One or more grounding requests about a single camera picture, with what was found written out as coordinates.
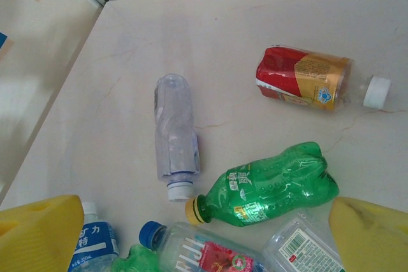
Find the yellow plastic object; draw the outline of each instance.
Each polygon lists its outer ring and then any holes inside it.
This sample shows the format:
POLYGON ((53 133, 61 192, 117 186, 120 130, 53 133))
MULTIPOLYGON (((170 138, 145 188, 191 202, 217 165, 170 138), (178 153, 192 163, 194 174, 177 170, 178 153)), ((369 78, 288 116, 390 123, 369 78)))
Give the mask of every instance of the yellow plastic object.
POLYGON ((0 271, 66 272, 83 224, 78 196, 0 211, 0 271))
POLYGON ((408 213, 338 197, 329 225, 347 272, 408 271, 408 213))

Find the plastic bottle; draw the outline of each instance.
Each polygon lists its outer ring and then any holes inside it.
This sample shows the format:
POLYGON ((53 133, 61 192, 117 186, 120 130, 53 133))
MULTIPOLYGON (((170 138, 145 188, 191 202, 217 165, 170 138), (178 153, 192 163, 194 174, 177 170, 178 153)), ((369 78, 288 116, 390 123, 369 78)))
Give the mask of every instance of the plastic bottle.
POLYGON ((104 272, 119 255, 116 237, 106 221, 99 220, 96 206, 83 202, 85 222, 68 272, 104 272))
POLYGON ((344 272, 330 230, 305 210, 288 214, 262 254, 274 271, 344 272))
POLYGON ((346 57, 277 45, 265 51, 256 85, 266 97, 333 111, 351 103, 382 109, 391 81, 362 77, 346 57))
POLYGON ((157 251, 161 272, 267 272, 260 253, 187 223, 147 222, 139 240, 157 251))
POLYGON ((109 272, 160 272, 156 253, 141 245, 133 245, 127 258, 116 258, 109 272))
POLYGON ((200 158, 190 88, 182 76, 172 73, 157 81, 154 115, 159 180, 167 183, 170 201, 190 199, 200 173, 200 158))
POLYGON ((300 143, 275 157, 228 170, 206 196, 186 203, 187 218, 192 224, 216 218, 245 226, 295 208, 318 206, 339 194, 326 169, 319 145, 300 143))

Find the nutrition label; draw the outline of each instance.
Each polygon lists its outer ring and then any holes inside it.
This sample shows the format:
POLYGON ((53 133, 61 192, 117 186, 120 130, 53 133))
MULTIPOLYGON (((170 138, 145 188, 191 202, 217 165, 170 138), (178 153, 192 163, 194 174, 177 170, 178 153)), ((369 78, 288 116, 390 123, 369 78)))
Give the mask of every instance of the nutrition label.
POLYGON ((309 235, 297 229, 279 249, 297 272, 345 272, 309 235))

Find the yellow bottle cap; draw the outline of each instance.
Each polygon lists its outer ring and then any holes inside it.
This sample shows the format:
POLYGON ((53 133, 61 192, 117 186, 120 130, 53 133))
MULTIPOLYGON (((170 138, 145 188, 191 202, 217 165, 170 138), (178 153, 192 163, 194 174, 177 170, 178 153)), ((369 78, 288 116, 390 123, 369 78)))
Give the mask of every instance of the yellow bottle cap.
POLYGON ((186 203, 186 217, 192 225, 199 225, 201 223, 204 223, 204 220, 199 213, 197 202, 198 198, 195 197, 188 200, 188 202, 186 203))

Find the green label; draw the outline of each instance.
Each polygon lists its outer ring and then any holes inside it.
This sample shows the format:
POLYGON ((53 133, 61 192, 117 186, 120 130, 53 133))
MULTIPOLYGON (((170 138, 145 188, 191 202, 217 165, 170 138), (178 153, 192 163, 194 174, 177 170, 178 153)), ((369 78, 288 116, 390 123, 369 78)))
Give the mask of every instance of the green label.
POLYGON ((233 168, 226 173, 227 189, 235 216, 246 224, 267 220, 252 179, 251 164, 233 168))

